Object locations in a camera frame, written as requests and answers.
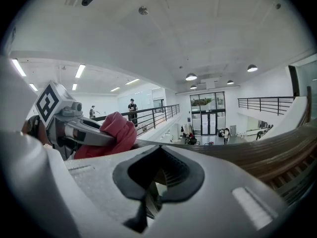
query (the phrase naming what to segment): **entrance door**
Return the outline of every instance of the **entrance door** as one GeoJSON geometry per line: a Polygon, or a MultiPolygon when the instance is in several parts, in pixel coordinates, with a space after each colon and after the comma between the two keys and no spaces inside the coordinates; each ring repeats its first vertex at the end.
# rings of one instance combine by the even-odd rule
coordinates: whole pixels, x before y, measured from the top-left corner
{"type": "Polygon", "coordinates": [[[217,114],[202,114],[202,135],[216,135],[217,114]]]}

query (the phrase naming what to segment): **black railing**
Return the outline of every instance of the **black railing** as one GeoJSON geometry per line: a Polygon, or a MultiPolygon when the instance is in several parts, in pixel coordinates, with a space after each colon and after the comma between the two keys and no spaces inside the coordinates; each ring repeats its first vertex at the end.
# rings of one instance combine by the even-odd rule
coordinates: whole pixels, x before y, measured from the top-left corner
{"type": "Polygon", "coordinates": [[[295,97],[277,96],[277,97],[260,97],[260,98],[239,98],[240,108],[254,109],[284,115],[292,105],[295,97]]]}
{"type": "MultiPolygon", "coordinates": [[[[149,131],[152,128],[156,128],[160,123],[167,121],[180,112],[179,104],[158,107],[153,109],[143,109],[132,112],[121,113],[127,120],[136,125],[138,136],[149,131]]],[[[93,118],[95,121],[103,121],[105,117],[93,118]]]]}

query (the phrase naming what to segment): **smoke detector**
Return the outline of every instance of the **smoke detector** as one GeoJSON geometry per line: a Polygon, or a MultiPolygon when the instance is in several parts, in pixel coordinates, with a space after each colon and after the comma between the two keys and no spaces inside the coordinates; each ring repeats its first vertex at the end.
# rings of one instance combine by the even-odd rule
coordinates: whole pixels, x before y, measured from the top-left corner
{"type": "Polygon", "coordinates": [[[148,14],[149,14],[149,11],[148,11],[148,9],[147,9],[146,7],[141,6],[141,7],[139,8],[139,13],[140,13],[141,15],[148,15],[148,14]]]}

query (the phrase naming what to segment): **floor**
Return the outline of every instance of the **floor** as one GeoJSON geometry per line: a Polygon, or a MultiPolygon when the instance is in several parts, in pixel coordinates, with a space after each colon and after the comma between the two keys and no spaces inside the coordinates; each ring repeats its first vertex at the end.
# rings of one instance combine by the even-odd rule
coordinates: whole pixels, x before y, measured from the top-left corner
{"type": "MultiPolygon", "coordinates": [[[[204,145],[205,143],[209,143],[209,142],[214,142],[215,145],[223,145],[223,137],[218,137],[218,136],[196,136],[197,141],[200,142],[200,145],[204,145]]],[[[245,143],[247,142],[244,138],[240,138],[240,137],[231,137],[229,139],[228,145],[229,144],[239,144],[239,143],[245,143]]],[[[183,144],[183,141],[180,142],[175,142],[176,144],[183,144]]]]}

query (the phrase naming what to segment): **pink towel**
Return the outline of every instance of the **pink towel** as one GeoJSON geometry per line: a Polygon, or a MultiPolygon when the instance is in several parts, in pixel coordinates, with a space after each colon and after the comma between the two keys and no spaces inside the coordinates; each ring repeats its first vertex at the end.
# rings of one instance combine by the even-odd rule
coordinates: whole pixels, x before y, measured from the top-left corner
{"type": "Polygon", "coordinates": [[[133,146],[137,131],[131,121],[127,121],[119,112],[114,112],[106,117],[100,131],[104,131],[116,138],[112,146],[83,145],[75,153],[74,159],[100,157],[129,151],[133,146]]]}

